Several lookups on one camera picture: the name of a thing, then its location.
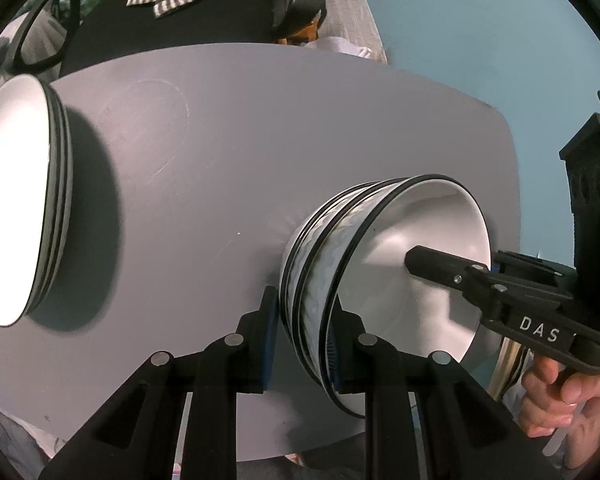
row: circular mark on table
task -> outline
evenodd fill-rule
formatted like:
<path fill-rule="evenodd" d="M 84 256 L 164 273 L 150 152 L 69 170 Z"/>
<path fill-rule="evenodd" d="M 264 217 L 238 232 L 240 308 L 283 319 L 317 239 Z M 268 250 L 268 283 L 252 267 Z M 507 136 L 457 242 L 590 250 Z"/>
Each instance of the circular mark on table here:
<path fill-rule="evenodd" d="M 182 148 L 189 107 L 173 84 L 138 81 L 107 102 L 96 127 L 113 151 L 121 182 L 130 182 L 133 188 L 155 185 L 170 173 Z"/>

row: white lettering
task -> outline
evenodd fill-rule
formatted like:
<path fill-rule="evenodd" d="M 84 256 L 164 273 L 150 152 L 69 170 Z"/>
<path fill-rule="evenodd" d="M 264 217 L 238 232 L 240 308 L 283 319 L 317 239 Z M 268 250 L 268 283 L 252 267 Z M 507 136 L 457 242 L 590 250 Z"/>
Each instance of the white lettering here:
<path fill-rule="evenodd" d="M 522 318 L 522 323 L 520 323 L 520 330 L 529 330 L 529 327 L 531 326 L 531 318 L 530 317 L 523 317 Z"/>
<path fill-rule="evenodd" d="M 554 328 L 551 330 L 551 335 L 547 338 L 549 343 L 553 343 L 556 339 L 558 339 L 558 334 L 560 333 L 559 328 Z"/>

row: black chair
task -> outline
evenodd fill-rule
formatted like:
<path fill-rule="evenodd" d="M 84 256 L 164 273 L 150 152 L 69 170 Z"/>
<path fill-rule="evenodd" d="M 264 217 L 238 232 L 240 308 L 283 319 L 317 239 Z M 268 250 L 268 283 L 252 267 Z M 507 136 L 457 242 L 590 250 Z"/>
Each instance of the black chair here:
<path fill-rule="evenodd" d="M 26 66 L 20 49 L 47 1 L 29 13 L 16 34 L 6 61 L 9 72 L 40 73 L 61 60 L 60 75 L 64 76 L 148 50 L 202 43 L 270 43 L 307 26 L 325 3 L 325 0 L 198 0 L 173 14 L 155 18 L 151 5 L 127 7 L 127 0 L 102 0 L 79 27 L 74 27 L 76 1 L 71 0 L 72 26 L 62 50 L 52 59 Z"/>

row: screw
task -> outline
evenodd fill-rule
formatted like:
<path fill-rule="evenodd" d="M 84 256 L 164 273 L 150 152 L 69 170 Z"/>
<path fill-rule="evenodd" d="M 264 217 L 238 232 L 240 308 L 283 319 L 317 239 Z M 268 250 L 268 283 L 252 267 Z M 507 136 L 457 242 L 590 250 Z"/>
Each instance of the screw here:
<path fill-rule="evenodd" d="M 431 354 L 431 358 L 439 365 L 448 365 L 451 362 L 451 356 L 442 350 L 436 350 Z"/>
<path fill-rule="evenodd" d="M 240 334 L 229 334 L 224 338 L 224 344 L 227 346 L 240 346 L 244 338 Z"/>
<path fill-rule="evenodd" d="M 151 356 L 151 364 L 154 366 L 162 366 L 167 364 L 169 359 L 171 359 L 171 357 L 167 352 L 156 352 Z"/>
<path fill-rule="evenodd" d="M 373 346 L 378 342 L 378 338 L 373 334 L 360 334 L 358 336 L 358 342 L 364 346 Z"/>

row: tabletop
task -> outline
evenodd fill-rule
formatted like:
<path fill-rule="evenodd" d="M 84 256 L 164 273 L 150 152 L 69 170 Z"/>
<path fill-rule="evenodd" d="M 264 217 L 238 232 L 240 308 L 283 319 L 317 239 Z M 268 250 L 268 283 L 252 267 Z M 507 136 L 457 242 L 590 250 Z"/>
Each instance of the tabletop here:
<path fill-rule="evenodd" d="M 145 52 L 53 83 L 68 109 L 74 202 L 59 273 L 0 329 L 0 407 L 69 438 L 158 350 L 202 350 L 256 310 L 283 248 L 358 183 L 441 173 L 518 250 L 516 153 L 485 102 L 371 60 L 218 44 Z M 480 329 L 463 364 L 497 348 Z M 238 396 L 237 457 L 299 452 L 363 430 L 278 330 L 270 389 Z"/>

